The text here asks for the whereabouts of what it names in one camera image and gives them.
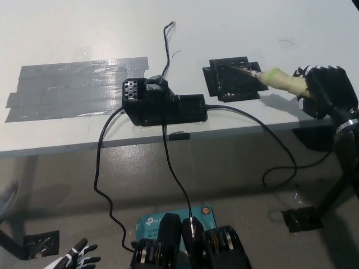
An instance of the gray duct tape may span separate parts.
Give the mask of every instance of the gray duct tape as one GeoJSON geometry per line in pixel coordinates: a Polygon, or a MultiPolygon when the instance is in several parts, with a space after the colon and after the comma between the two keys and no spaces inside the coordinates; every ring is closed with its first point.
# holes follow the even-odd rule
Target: gray duct tape
{"type": "Polygon", "coordinates": [[[110,114],[122,104],[122,82],[147,69],[147,57],[22,67],[6,122],[110,114]]]}
{"type": "Polygon", "coordinates": [[[23,66],[21,68],[20,78],[84,76],[105,73],[111,74],[129,70],[148,70],[147,57],[23,66]]]}

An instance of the wire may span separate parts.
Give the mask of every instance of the wire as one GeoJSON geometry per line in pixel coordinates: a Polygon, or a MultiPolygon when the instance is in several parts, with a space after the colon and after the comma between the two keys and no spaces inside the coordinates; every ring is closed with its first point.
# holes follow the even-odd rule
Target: wire
{"type": "Polygon", "coordinates": [[[316,161],[316,162],[314,162],[312,164],[298,166],[297,162],[296,162],[292,152],[289,150],[289,148],[286,147],[286,145],[282,142],[282,140],[280,140],[279,137],[276,136],[273,133],[273,131],[271,129],[269,129],[269,127],[267,125],[265,125],[263,122],[261,122],[256,117],[252,116],[249,113],[244,112],[243,110],[233,108],[231,106],[226,106],[226,105],[207,105],[206,107],[207,107],[207,110],[210,110],[210,109],[227,109],[227,110],[231,110],[231,111],[234,111],[234,112],[238,112],[238,113],[240,113],[240,114],[254,120],[259,125],[261,125],[263,127],[263,129],[265,129],[279,143],[279,145],[285,150],[285,152],[288,154],[289,158],[293,162],[293,166],[276,166],[276,167],[268,169],[262,176],[262,184],[263,184],[264,187],[269,187],[267,185],[266,181],[265,181],[265,178],[270,172],[275,171],[275,170],[280,170],[280,169],[293,169],[292,175],[287,180],[285,180],[281,184],[271,186],[273,188],[280,188],[280,187],[283,187],[286,184],[288,184],[296,176],[296,174],[298,172],[298,169],[310,168],[310,167],[313,167],[315,165],[318,165],[318,164],[322,163],[331,153],[331,152],[326,153],[321,159],[319,159],[318,161],[316,161]]]}
{"type": "Polygon", "coordinates": [[[181,182],[178,180],[176,174],[174,173],[173,169],[172,169],[172,165],[171,165],[171,161],[169,160],[169,154],[168,154],[168,148],[167,148],[167,141],[166,141],[166,130],[165,130],[165,125],[162,125],[162,137],[163,137],[163,144],[164,144],[164,151],[166,152],[166,158],[167,158],[167,164],[168,167],[173,175],[173,178],[175,179],[175,181],[177,182],[177,184],[179,185],[179,187],[181,188],[183,194],[186,197],[186,201],[188,204],[188,213],[189,216],[192,217],[192,208],[191,208],[191,202],[190,199],[188,197],[188,194],[185,190],[185,188],[183,187],[183,185],[181,184],[181,182]]]}
{"type": "Polygon", "coordinates": [[[178,50],[178,51],[176,51],[175,53],[173,53],[173,54],[172,54],[172,58],[173,58],[173,56],[176,55],[176,53],[178,53],[178,52],[181,52],[181,50],[178,50]]]}
{"type": "Polygon", "coordinates": [[[174,21],[171,21],[168,25],[166,25],[164,28],[163,28],[163,38],[164,38],[164,47],[165,47],[165,50],[166,50],[166,56],[167,56],[167,63],[162,71],[162,78],[165,77],[166,73],[167,73],[167,70],[168,70],[168,67],[169,67],[169,51],[168,51],[168,40],[167,40],[167,33],[166,33],[166,30],[167,28],[169,28],[171,25],[174,24],[174,21]]]}
{"type": "Polygon", "coordinates": [[[103,193],[102,191],[100,191],[98,188],[97,188],[97,182],[99,180],[99,174],[100,174],[100,157],[101,157],[101,147],[102,147],[102,142],[103,142],[103,138],[105,136],[105,133],[106,133],[106,129],[107,127],[109,126],[110,122],[112,121],[112,119],[119,113],[121,112],[121,110],[123,110],[123,108],[119,108],[117,109],[114,113],[111,114],[111,116],[107,119],[104,127],[102,128],[102,131],[101,131],[101,134],[100,134],[100,138],[99,138],[99,142],[97,144],[97,155],[96,155],[96,174],[95,174],[95,180],[94,180],[94,190],[99,194],[101,195],[102,197],[104,197],[110,204],[110,210],[109,210],[109,215],[110,215],[110,218],[116,222],[123,230],[123,237],[122,237],[122,247],[129,251],[129,252],[134,252],[133,249],[131,248],[128,248],[127,246],[125,246],[125,239],[126,239],[126,228],[125,226],[123,226],[123,224],[117,220],[117,218],[115,218],[113,215],[112,215],[112,211],[113,211],[113,202],[111,200],[111,198],[103,193]]]}
{"type": "MultiPolygon", "coordinates": [[[[166,56],[167,56],[167,63],[163,69],[162,72],[162,78],[164,78],[164,76],[167,73],[168,67],[169,67],[169,63],[170,63],[170,59],[169,59],[169,50],[168,50],[168,40],[167,40],[167,33],[166,30],[167,28],[169,28],[171,25],[173,25],[174,22],[171,21],[168,25],[166,25],[163,28],[163,38],[164,38],[164,47],[165,47],[165,51],[166,51],[166,56]]],[[[168,164],[168,168],[171,171],[173,178],[175,179],[176,183],[179,185],[179,187],[181,188],[183,194],[185,195],[186,201],[187,201],[187,205],[188,205],[188,214],[190,216],[190,218],[192,218],[192,208],[191,208],[191,202],[190,199],[188,197],[188,194],[185,190],[185,188],[183,187],[183,185],[181,184],[181,182],[178,180],[176,174],[173,171],[172,165],[171,165],[171,161],[169,159],[169,153],[168,153],[168,147],[167,147],[167,141],[166,141],[166,122],[165,122],[165,111],[163,111],[163,115],[162,115],[162,138],[163,138],[163,144],[164,144],[164,150],[166,153],[166,159],[167,159],[167,164],[168,164]]]]}
{"type": "MultiPolygon", "coordinates": [[[[299,165],[297,166],[297,169],[306,169],[306,168],[311,168],[311,167],[314,167],[316,165],[319,165],[321,164],[323,161],[325,161],[329,155],[331,154],[332,152],[327,152],[322,158],[320,158],[318,161],[312,163],[312,164],[307,164],[307,165],[299,165]]],[[[263,176],[262,176],[262,184],[263,186],[267,187],[267,183],[265,182],[265,178],[266,176],[275,171],[275,170],[282,170],[282,169],[294,169],[294,166],[275,166],[275,167],[272,167],[270,169],[268,169],[266,172],[264,172],[263,176]]]]}

